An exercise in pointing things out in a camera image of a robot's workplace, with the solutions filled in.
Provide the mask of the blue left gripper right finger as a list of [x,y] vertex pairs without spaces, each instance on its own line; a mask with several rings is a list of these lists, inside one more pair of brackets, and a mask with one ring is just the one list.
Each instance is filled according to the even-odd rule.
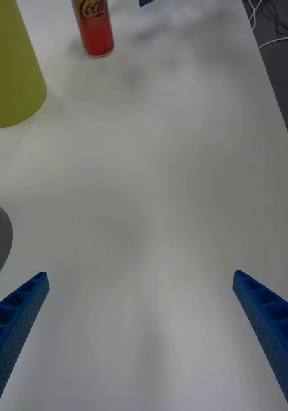
[[288,302],[241,270],[233,291],[288,403]]

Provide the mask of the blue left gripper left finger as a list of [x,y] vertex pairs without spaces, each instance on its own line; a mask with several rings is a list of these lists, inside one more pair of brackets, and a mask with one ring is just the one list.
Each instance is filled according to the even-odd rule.
[[0,302],[0,398],[49,290],[40,272]]

